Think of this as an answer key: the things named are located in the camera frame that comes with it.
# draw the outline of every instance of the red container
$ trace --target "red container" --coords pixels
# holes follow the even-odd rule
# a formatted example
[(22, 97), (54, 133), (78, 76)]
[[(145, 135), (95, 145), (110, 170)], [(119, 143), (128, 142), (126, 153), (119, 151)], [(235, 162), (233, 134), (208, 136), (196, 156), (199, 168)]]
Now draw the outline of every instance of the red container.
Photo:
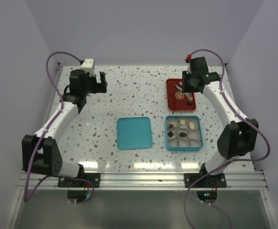
[(196, 109), (194, 93), (192, 93), (193, 104), (187, 103), (188, 97), (182, 93), (177, 87), (176, 83), (181, 82), (182, 79), (167, 79), (167, 100), (168, 109), (170, 111), (188, 112)]

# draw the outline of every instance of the gray wall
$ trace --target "gray wall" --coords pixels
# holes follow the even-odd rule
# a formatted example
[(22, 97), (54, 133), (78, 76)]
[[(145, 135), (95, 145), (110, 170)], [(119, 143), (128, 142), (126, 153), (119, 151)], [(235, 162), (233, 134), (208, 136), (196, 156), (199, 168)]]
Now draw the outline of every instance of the gray wall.
[[(235, 99), (259, 121), (270, 140), (270, 157), (257, 164), (266, 174), (278, 217), (278, 0), (265, 0), (228, 65)], [(257, 156), (266, 152), (261, 138)]]
[[(181, 64), (198, 48), (218, 51), (227, 62), (263, 2), (26, 1), (51, 51), (70, 51), (97, 63), (148, 64)], [(209, 63), (218, 63), (211, 57)]]
[(40, 127), (49, 102), (49, 54), (25, 1), (0, 0), (0, 229), (22, 169), (21, 140)]

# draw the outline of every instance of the white speckled table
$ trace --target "white speckled table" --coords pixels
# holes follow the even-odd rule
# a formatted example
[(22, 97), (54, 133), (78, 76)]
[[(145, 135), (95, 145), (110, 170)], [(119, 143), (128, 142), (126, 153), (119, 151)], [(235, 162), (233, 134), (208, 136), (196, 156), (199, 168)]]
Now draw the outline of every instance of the white speckled table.
[[(65, 66), (58, 84), (62, 92), (69, 84), (69, 73), (79, 66)], [(65, 160), (81, 163), (85, 171), (99, 172), (191, 172), (211, 158), (216, 141), (223, 130), (219, 116), (210, 102), (195, 94), (196, 110), (190, 113), (171, 112), (167, 108), (166, 85), (169, 78), (181, 78), (186, 66), (96, 66), (96, 73), (106, 73), (106, 94), (90, 94), (82, 112), (71, 122), (59, 141)], [(209, 71), (221, 73), (220, 67)], [(225, 75), (224, 85), (232, 96)], [(57, 108), (55, 96), (52, 112)], [(164, 143), (164, 119), (168, 115), (196, 115), (201, 120), (204, 146), (198, 152), (170, 152)], [(117, 119), (146, 116), (151, 120), (153, 146), (149, 149), (119, 150)], [(226, 171), (254, 171), (250, 162), (236, 162)]]

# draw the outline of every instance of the blue box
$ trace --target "blue box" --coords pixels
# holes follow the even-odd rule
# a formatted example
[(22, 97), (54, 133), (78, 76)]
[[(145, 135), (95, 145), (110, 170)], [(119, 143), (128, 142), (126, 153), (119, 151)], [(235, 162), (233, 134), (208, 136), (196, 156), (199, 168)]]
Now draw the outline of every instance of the blue box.
[[(167, 119), (168, 118), (193, 118), (196, 119), (198, 121), (199, 124), (199, 131), (201, 134), (201, 143), (202, 146), (201, 147), (172, 147), (169, 145), (168, 142), (168, 124), (167, 124)], [(168, 151), (199, 151), (201, 150), (201, 148), (203, 147), (203, 135), (202, 135), (202, 129), (201, 129), (201, 123), (200, 123), (200, 118), (197, 116), (181, 116), (181, 115), (171, 115), (171, 116), (167, 116), (164, 122), (164, 133), (165, 133), (165, 142), (166, 142), (166, 149)]]

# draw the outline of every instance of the purple cable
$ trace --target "purple cable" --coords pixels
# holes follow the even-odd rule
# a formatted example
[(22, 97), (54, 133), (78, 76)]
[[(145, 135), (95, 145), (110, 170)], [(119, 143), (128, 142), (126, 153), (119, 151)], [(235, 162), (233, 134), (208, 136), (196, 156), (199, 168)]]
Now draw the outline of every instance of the purple cable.
[[(57, 86), (55, 85), (54, 81), (52, 80), (51, 76), (50, 76), (50, 73), (49, 73), (49, 60), (52, 56), (56, 55), (56, 54), (66, 54), (66, 55), (69, 55), (69, 56), (72, 56), (74, 57), (75, 59), (77, 59), (79, 62), (80, 62), (80, 59), (78, 59), (76, 56), (73, 56), (72, 54), (68, 53), (68, 52), (53, 52), (47, 59), (46, 61), (46, 64), (45, 64), (45, 69), (46, 69), (46, 72), (47, 72), (47, 75), (48, 75), (48, 78), (52, 84), (52, 86), (54, 87), (54, 89), (56, 90), (59, 98), (60, 98), (60, 102), (61, 102), (61, 110), (64, 108), (64, 101), (63, 101), (63, 97), (62, 97), (62, 94), (59, 92)], [(49, 127), (52, 125), (52, 123), (56, 120), (56, 118), (59, 116), (59, 114), (61, 113), (61, 110), (59, 110), (56, 115), (50, 120), (49, 124), (46, 126), (46, 129), (49, 129)], [(28, 171), (27, 171), (27, 174), (26, 174), (26, 180), (25, 180), (25, 186), (24, 186), (24, 194), (23, 194), (23, 200), (24, 202), (28, 202), (30, 200), (30, 198), (32, 197), (32, 195), (34, 194), (34, 192), (36, 191), (36, 189), (38, 188), (38, 186), (48, 177), (48, 176), (45, 176), (44, 178), (42, 178), (38, 184), (33, 188), (32, 192), (30, 193), (30, 195), (28, 196), (28, 188), (29, 188), (29, 181), (30, 181), (30, 175), (31, 175), (31, 170), (32, 170), (32, 166), (33, 166), (33, 161), (34, 161), (34, 158), (35, 158), (35, 155), (37, 153), (37, 150), (41, 144), (41, 141), (43, 140), (43, 137), (45, 136), (46, 134), (46, 131), (43, 131), (42, 135), (40, 136), (34, 150), (33, 150), (33, 153), (32, 153), (32, 156), (31, 156), (31, 159), (30, 159), (30, 162), (29, 162), (29, 166), (28, 166)]]
[(69, 179), (69, 180), (74, 180), (74, 181), (86, 182), (86, 183), (90, 184), (90, 186), (92, 187), (92, 192), (91, 192), (90, 197), (84, 199), (83, 201), (76, 202), (76, 204), (84, 204), (91, 199), (91, 197), (93, 196), (93, 194), (95, 192), (95, 186), (89, 180), (80, 179), (80, 178), (72, 178), (72, 177), (65, 177), (65, 178)]
[[(204, 179), (205, 177), (207, 177), (207, 176), (211, 175), (212, 173), (214, 173), (215, 171), (217, 171), (217, 170), (219, 170), (219, 169), (221, 169), (221, 168), (223, 168), (223, 167), (225, 167), (225, 166), (231, 164), (233, 161), (252, 161), (252, 162), (253, 162), (253, 161), (262, 161), (262, 160), (266, 159), (266, 158), (269, 156), (270, 151), (271, 151), (270, 144), (269, 144), (269, 141), (268, 141), (267, 137), (261, 132), (261, 130), (259, 130), (258, 128), (256, 128), (254, 125), (252, 125), (250, 122), (248, 122), (245, 118), (243, 118), (241, 115), (239, 115), (239, 114), (237, 113), (237, 111), (234, 109), (234, 107), (230, 104), (229, 100), (227, 99), (227, 97), (226, 97), (226, 95), (225, 95), (225, 93), (224, 93), (224, 91), (223, 91), (223, 78), (224, 78), (224, 73), (225, 73), (225, 64), (224, 64), (223, 59), (222, 59), (217, 53), (215, 53), (215, 52), (213, 52), (213, 51), (211, 51), (211, 50), (209, 50), (209, 49), (198, 49), (198, 50), (192, 52), (190, 55), (193, 55), (193, 54), (195, 54), (195, 53), (197, 53), (197, 52), (200, 52), (200, 51), (210, 52), (210, 53), (214, 54), (215, 56), (217, 56), (217, 57), (219, 58), (219, 60), (221, 61), (221, 64), (222, 64), (222, 76), (221, 76), (221, 79), (220, 79), (220, 90), (221, 90), (221, 92), (222, 92), (221, 94), (222, 94), (222, 96), (223, 96), (225, 102), (227, 103), (227, 105), (228, 105), (228, 106), (231, 108), (231, 110), (234, 112), (234, 114), (235, 114), (238, 118), (240, 118), (242, 121), (244, 121), (247, 125), (249, 125), (251, 128), (253, 128), (255, 131), (257, 131), (257, 132), (262, 136), (262, 138), (264, 139), (264, 141), (265, 141), (265, 143), (266, 143), (266, 145), (267, 145), (267, 153), (266, 153), (263, 157), (257, 158), (257, 159), (234, 159), (234, 160), (225, 162), (223, 165), (219, 166), (218, 168), (215, 168), (214, 170), (212, 170), (212, 171), (210, 171), (209, 173), (205, 174), (204, 176), (200, 177), (199, 179), (197, 179), (196, 181), (194, 181), (194, 182), (189, 186), (189, 188), (188, 188), (188, 190), (187, 190), (187, 193), (186, 193), (186, 197), (185, 197), (184, 203), (183, 203), (183, 210), (184, 210), (184, 213), (185, 213), (185, 215), (186, 215), (186, 218), (187, 218), (188, 223), (191, 225), (191, 227), (192, 227), (193, 229), (196, 229), (196, 227), (192, 224), (192, 222), (191, 222), (191, 220), (190, 220), (190, 218), (189, 218), (189, 216), (188, 216), (188, 212), (187, 212), (187, 198), (188, 198), (188, 195), (189, 195), (189, 193), (190, 193), (190, 189), (191, 189), (196, 183), (198, 183), (199, 181), (201, 181), (201, 180)], [(211, 204), (211, 206), (214, 207), (214, 208), (216, 208), (216, 209), (218, 209), (219, 211), (223, 212), (223, 213), (226, 215), (226, 217), (227, 217), (227, 219), (228, 219), (228, 221), (229, 221), (229, 228), (232, 229), (232, 228), (233, 228), (232, 221), (231, 221), (230, 217), (228, 216), (228, 214), (225, 213), (220, 207), (218, 207), (218, 206), (216, 206), (216, 205), (214, 205), (214, 204)]]

